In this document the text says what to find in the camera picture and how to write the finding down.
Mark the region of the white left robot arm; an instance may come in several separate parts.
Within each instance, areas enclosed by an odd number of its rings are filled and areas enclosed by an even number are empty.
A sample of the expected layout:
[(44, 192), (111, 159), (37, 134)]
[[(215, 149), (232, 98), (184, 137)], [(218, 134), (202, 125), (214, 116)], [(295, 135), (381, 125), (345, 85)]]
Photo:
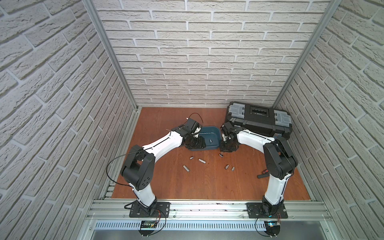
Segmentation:
[(144, 208), (155, 207), (157, 198), (151, 187), (156, 162), (168, 152), (179, 147), (189, 150), (206, 147), (200, 135), (202, 125), (188, 118), (187, 121), (171, 129), (164, 137), (145, 146), (133, 146), (121, 168), (121, 176), (132, 187), (137, 201)]

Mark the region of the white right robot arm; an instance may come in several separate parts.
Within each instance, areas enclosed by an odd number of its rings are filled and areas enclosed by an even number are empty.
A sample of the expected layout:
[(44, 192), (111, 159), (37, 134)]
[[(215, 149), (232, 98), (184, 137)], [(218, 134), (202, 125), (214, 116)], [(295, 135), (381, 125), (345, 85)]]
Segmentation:
[(278, 207), (284, 201), (284, 192), (289, 178), (298, 165), (288, 141), (281, 137), (266, 137), (226, 122), (221, 126), (221, 152), (232, 153), (240, 145), (249, 146), (264, 154), (266, 168), (270, 174), (263, 204), (269, 208)]

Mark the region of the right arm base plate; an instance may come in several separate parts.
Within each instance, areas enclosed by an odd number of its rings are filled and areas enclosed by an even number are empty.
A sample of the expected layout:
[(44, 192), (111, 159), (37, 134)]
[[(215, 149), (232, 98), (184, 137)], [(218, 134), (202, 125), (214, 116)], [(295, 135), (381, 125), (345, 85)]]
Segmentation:
[(250, 219), (272, 218), (272, 219), (287, 219), (288, 213), (284, 203), (270, 205), (268, 202), (251, 202), (246, 203), (247, 212)]

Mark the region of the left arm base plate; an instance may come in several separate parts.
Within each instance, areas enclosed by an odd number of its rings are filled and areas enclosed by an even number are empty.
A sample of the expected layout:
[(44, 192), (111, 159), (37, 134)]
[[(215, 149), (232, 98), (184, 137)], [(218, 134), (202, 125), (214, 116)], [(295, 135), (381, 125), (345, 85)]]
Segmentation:
[(170, 213), (170, 202), (154, 202), (151, 206), (145, 207), (138, 201), (130, 205), (130, 218), (168, 218)]

